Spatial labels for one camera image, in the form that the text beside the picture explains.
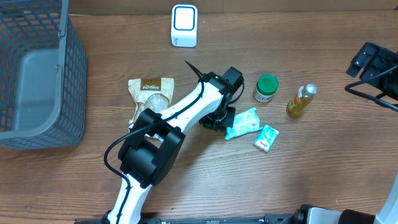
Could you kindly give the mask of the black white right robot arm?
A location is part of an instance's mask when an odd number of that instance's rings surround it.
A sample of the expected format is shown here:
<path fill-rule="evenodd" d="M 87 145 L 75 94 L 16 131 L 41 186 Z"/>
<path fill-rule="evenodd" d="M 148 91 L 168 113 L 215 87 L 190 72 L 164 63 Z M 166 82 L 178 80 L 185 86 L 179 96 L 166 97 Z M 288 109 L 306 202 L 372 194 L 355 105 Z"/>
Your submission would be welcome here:
<path fill-rule="evenodd" d="M 366 42 L 353 57 L 347 74 L 359 80 L 345 86 L 345 91 L 366 101 L 397 112 L 397 105 L 385 101 L 385 96 L 397 99 L 397 54 L 372 42 Z M 385 182 L 383 168 L 397 169 L 397 114 L 380 116 L 367 107 L 342 102 L 330 97 L 323 109 L 333 111 L 341 105 L 354 122 L 332 130 L 321 125 L 313 133 L 301 125 L 294 143 L 302 143 L 309 152 L 318 150 L 321 158 L 305 155 L 307 162 L 319 162 L 313 173 L 324 186 L 318 196 L 333 193 L 334 198 L 350 198 L 360 193 L 365 180 Z M 292 223 L 397 223 L 397 183 L 394 182 L 383 207 L 376 215 L 345 209 L 342 212 L 313 205 L 302 205 Z"/>

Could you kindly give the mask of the teal snack bar wrapper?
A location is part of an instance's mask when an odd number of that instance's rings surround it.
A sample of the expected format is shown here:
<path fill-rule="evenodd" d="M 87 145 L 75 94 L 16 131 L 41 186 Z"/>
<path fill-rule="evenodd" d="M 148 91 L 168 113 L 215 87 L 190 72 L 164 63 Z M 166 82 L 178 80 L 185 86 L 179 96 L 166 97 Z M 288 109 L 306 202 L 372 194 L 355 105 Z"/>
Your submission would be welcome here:
<path fill-rule="evenodd" d="M 245 112 L 237 114 L 234 117 L 233 126 L 226 128 L 226 140 L 236 138 L 248 133 L 261 130 L 260 119 L 256 113 L 256 108 L 250 108 Z"/>

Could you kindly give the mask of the beige PanTree snack pouch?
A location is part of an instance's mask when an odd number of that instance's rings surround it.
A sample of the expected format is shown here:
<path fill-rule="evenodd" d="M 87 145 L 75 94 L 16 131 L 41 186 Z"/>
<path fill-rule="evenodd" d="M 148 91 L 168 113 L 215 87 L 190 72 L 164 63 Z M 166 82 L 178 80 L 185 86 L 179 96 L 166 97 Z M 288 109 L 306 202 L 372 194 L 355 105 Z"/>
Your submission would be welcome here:
<path fill-rule="evenodd" d="M 131 130 L 138 116 L 147 108 L 155 113 L 167 109 L 174 93 L 173 78 L 137 78 L 128 81 L 128 90 L 136 105 L 128 129 Z"/>

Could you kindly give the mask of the green lid white jar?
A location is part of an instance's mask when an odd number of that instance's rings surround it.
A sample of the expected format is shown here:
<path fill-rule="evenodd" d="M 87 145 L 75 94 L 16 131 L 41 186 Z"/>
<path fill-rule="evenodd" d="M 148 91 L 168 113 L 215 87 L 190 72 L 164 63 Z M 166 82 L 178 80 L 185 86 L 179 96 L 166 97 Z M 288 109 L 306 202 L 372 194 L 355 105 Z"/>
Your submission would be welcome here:
<path fill-rule="evenodd" d="M 278 87 L 279 81 L 275 76 L 271 74 L 262 75 L 253 91 L 254 99 L 261 103 L 267 103 L 273 99 Z"/>

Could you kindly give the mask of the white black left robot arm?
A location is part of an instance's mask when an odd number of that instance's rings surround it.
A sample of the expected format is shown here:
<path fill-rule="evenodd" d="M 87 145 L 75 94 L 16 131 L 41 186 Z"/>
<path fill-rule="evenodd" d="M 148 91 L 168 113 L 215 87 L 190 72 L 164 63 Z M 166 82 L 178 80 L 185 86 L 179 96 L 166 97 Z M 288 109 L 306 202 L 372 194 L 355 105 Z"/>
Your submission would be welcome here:
<path fill-rule="evenodd" d="M 112 210 L 101 223 L 139 223 L 142 206 L 149 190 L 158 185 L 172 168 L 185 133 L 194 125 L 224 131 L 232 127 L 235 116 L 233 95 L 244 89 L 242 72 L 230 67 L 223 75 L 202 73 L 196 67 L 197 87 L 185 98 L 158 113 L 145 109 L 130 131 L 113 142 L 105 153 L 118 144 L 121 148 L 119 170 L 105 166 L 122 178 L 121 189 Z"/>

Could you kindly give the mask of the teal tissue pack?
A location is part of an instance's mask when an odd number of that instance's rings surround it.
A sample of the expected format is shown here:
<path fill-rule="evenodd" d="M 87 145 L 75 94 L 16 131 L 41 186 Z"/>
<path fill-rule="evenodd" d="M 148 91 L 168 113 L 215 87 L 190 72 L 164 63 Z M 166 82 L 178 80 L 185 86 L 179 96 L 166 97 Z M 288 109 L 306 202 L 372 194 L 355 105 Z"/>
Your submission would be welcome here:
<path fill-rule="evenodd" d="M 278 130 L 265 125 L 255 139 L 254 145 L 264 152 L 269 152 L 278 135 Z"/>

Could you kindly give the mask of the yellow liquid bottle silver cap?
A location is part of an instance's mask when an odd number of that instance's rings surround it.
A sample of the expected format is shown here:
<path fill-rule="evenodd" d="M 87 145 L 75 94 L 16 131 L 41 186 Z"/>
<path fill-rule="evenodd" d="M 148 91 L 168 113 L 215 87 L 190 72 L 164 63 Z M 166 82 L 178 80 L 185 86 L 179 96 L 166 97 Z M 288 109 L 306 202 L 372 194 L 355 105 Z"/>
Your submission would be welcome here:
<path fill-rule="evenodd" d="M 300 116 L 304 108 L 312 102 L 316 93 L 317 86 L 313 83 L 301 86 L 297 94 L 287 103 L 287 114 L 291 117 Z"/>

